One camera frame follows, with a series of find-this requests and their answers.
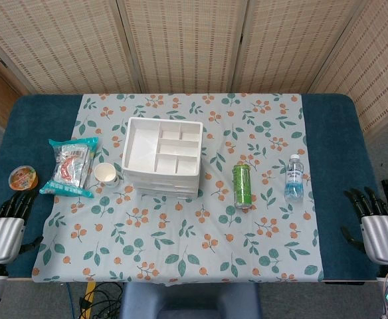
green can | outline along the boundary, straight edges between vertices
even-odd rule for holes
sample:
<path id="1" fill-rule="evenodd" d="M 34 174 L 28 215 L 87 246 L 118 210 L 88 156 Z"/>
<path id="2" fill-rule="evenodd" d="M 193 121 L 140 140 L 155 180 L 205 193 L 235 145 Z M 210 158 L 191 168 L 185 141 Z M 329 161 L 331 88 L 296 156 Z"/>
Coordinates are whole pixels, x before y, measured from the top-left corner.
<path id="1" fill-rule="evenodd" d="M 250 166 L 235 165 L 233 168 L 234 206 L 249 208 L 252 205 L 252 189 L 250 187 Z"/>

floral tablecloth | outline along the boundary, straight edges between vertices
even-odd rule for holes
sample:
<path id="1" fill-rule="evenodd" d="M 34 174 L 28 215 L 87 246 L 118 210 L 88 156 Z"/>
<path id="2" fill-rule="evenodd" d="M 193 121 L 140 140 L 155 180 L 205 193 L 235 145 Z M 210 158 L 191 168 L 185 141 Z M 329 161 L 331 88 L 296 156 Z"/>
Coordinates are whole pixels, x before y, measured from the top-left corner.
<path id="1" fill-rule="evenodd" d="M 199 197 L 137 194 L 121 162 L 131 116 L 204 124 Z M 98 136 L 93 167 L 114 164 L 115 189 L 89 177 L 95 198 L 56 196 L 33 280 L 317 281 L 324 275 L 297 94 L 87 94 L 72 138 Z M 291 154 L 304 164 L 304 200 L 283 196 Z M 253 206 L 235 209 L 232 167 L 250 166 Z"/>

robotic hand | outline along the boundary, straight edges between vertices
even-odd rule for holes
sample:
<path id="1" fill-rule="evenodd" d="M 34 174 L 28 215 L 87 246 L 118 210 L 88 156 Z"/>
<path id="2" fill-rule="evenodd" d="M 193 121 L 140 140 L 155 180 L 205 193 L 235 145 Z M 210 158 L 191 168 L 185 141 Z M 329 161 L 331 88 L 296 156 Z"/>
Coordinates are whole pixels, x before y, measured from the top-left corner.
<path id="1" fill-rule="evenodd" d="M 0 301 L 8 278 L 6 265 L 21 253 L 37 247 L 43 237 L 22 245 L 25 225 L 37 191 L 17 192 L 0 208 Z"/>
<path id="2" fill-rule="evenodd" d="M 380 318 L 388 318 L 388 206 L 378 199 L 373 190 L 365 187 L 371 205 L 365 194 L 358 189 L 344 191 L 355 208 L 361 227 L 363 242 L 355 240 L 344 226 L 341 232 L 349 244 L 367 254 L 369 259 L 380 265 L 377 281 L 383 291 L 385 313 Z"/>

plastic bottle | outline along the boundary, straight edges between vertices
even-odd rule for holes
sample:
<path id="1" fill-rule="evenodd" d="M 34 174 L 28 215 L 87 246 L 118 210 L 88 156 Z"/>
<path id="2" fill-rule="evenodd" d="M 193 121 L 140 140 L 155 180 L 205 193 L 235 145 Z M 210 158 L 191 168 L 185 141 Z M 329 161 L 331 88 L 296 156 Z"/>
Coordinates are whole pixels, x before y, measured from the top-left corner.
<path id="1" fill-rule="evenodd" d="M 284 197 L 289 203 L 303 201 L 303 164 L 300 163 L 299 155 L 290 156 L 286 167 L 286 188 Z"/>

snack bag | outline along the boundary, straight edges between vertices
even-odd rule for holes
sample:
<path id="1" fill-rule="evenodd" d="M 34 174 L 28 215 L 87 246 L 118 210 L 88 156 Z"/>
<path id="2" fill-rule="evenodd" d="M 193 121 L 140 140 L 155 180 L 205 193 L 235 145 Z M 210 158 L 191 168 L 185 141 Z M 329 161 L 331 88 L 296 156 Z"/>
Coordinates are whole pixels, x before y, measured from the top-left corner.
<path id="1" fill-rule="evenodd" d="M 55 169 L 52 179 L 39 191 L 41 194 L 93 197 L 84 189 L 90 164 L 94 159 L 98 138 L 82 138 L 65 142 L 49 140 L 54 149 Z"/>

